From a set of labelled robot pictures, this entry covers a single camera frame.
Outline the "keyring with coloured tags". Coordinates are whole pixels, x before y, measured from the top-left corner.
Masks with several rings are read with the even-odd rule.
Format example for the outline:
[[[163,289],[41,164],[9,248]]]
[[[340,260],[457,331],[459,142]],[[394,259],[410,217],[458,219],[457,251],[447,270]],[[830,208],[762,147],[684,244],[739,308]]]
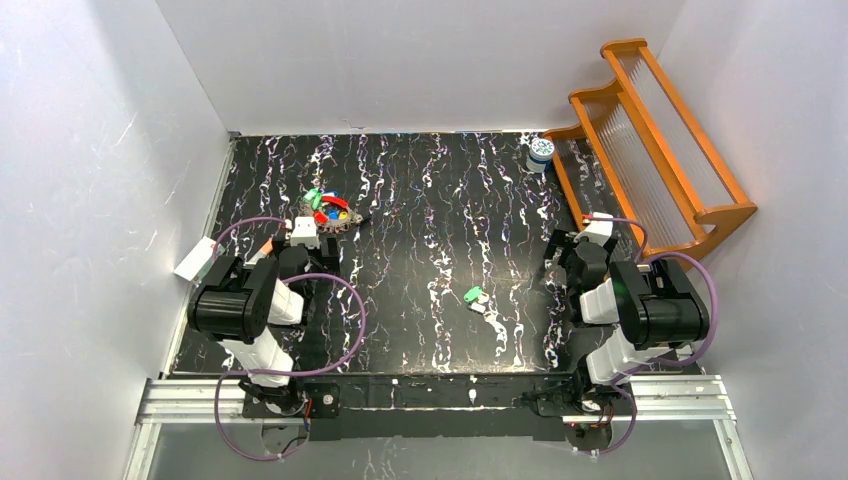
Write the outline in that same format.
[[[338,234],[358,228],[369,217],[358,213],[336,191],[308,190],[298,202],[300,216],[312,217],[320,233]]]

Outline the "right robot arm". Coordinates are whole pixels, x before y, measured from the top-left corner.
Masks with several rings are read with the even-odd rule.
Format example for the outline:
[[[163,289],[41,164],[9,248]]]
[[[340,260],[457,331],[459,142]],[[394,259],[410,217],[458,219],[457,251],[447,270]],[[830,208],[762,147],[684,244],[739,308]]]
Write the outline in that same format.
[[[578,361],[575,379],[585,391],[625,383],[633,369],[707,339],[711,327],[706,304],[677,261],[613,261],[613,247],[612,240],[599,244],[556,230],[544,254],[560,254],[571,323],[613,328]]]

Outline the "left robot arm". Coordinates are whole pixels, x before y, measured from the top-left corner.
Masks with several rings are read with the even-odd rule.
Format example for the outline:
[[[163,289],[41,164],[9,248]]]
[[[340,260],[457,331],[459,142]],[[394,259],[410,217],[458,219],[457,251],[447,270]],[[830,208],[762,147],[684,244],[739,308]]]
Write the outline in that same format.
[[[272,238],[247,261],[221,255],[191,297],[188,326],[229,350],[249,372],[250,384],[283,388],[289,378],[267,372],[290,371],[294,360],[271,329],[306,325],[317,295],[315,279],[290,285],[283,281],[307,273],[335,272],[339,257],[334,236],[318,237],[315,248],[309,248],[304,238],[294,244]]]

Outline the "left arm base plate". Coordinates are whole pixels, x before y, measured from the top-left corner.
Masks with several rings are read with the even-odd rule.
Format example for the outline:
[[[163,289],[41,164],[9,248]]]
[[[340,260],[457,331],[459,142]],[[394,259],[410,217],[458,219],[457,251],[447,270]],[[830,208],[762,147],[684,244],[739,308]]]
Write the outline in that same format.
[[[242,415],[246,418],[336,418],[341,390],[336,384],[293,380],[281,388],[264,387],[240,380],[245,392]]]

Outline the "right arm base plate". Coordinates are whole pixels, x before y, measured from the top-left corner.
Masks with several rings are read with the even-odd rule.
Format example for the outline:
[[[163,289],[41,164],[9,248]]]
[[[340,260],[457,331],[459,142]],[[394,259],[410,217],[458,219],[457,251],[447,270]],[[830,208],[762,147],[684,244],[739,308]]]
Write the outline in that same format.
[[[576,383],[558,381],[534,385],[519,397],[521,403],[541,417],[589,416],[601,420],[601,414],[631,414],[633,407],[622,391],[630,394],[629,384],[620,385],[617,391],[609,385],[578,386]]]

